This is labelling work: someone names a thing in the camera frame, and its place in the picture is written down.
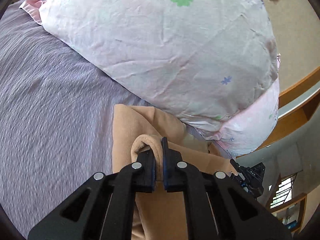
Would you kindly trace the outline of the tan long-sleeve shirt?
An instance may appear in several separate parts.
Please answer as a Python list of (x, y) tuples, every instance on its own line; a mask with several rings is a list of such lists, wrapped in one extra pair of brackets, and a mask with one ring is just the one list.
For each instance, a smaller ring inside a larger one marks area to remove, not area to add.
[(182, 159), (200, 171), (227, 175), (236, 170), (211, 143), (196, 139), (185, 124), (155, 107), (117, 104), (113, 116), (113, 172), (137, 160), (151, 149), (156, 159), (156, 187), (153, 193), (137, 193), (132, 239), (187, 239), (187, 221), (183, 193), (167, 193), (163, 185), (163, 150), (166, 137), (170, 149), (180, 152)]

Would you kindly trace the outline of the wooden bookshelf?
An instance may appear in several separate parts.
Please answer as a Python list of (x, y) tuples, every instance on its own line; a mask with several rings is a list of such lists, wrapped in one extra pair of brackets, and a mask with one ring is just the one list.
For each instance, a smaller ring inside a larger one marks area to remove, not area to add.
[(294, 195), (294, 185), (299, 172), (287, 177), (278, 177), (274, 186), (269, 186), (270, 197), (266, 208), (277, 220), (289, 229), (292, 237), (302, 230), (306, 211), (307, 194), (301, 192)]

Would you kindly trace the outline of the wooden headboard with glass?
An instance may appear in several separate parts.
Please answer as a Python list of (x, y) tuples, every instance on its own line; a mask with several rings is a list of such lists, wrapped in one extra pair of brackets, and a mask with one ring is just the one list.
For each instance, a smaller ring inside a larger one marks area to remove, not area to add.
[(317, 67), (306, 77), (280, 93), (278, 122), (258, 150), (268, 148), (305, 125), (318, 107), (319, 68)]

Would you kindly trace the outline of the lavender bed sheet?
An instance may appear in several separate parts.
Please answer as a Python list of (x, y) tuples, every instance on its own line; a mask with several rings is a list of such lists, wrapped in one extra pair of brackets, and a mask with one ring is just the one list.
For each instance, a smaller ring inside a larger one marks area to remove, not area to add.
[(95, 172), (112, 173), (116, 104), (146, 102), (46, 32), (1, 18), (1, 206), (22, 236)]

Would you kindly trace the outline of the left floral pink pillow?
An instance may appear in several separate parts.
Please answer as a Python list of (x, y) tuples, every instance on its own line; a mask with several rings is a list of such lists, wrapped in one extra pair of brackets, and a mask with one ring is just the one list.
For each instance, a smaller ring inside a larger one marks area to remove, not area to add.
[(280, 56), (263, 0), (26, 0), (21, 9), (232, 157), (276, 126)]

